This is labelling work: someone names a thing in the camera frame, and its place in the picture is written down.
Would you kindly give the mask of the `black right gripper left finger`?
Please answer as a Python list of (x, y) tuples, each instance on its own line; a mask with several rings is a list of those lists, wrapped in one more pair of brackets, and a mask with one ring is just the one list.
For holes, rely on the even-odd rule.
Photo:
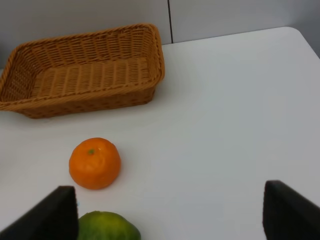
[(79, 233), (76, 191), (59, 186), (0, 232), (2, 240), (76, 240)]

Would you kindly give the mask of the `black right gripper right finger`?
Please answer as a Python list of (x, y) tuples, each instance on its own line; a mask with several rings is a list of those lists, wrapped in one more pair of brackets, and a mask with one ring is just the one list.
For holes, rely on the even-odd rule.
[(320, 207), (282, 181), (268, 180), (262, 225), (267, 240), (318, 240)]

